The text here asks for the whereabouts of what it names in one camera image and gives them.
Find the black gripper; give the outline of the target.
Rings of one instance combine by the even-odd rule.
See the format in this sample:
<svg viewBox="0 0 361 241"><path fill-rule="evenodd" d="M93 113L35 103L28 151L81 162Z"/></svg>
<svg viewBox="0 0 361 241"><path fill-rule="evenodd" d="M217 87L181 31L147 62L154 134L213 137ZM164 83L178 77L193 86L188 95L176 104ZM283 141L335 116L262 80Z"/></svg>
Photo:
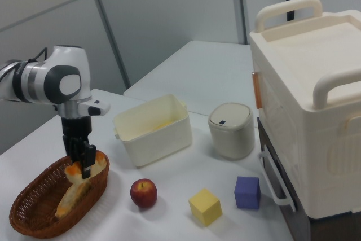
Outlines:
<svg viewBox="0 0 361 241"><path fill-rule="evenodd" d="M71 162L79 162L82 165L82 178L91 176L91 166L95 164L96 147L88 142L88 136L92 132L91 117L79 117L74 119L61 118L63 128L63 142L67 156Z"/></svg>

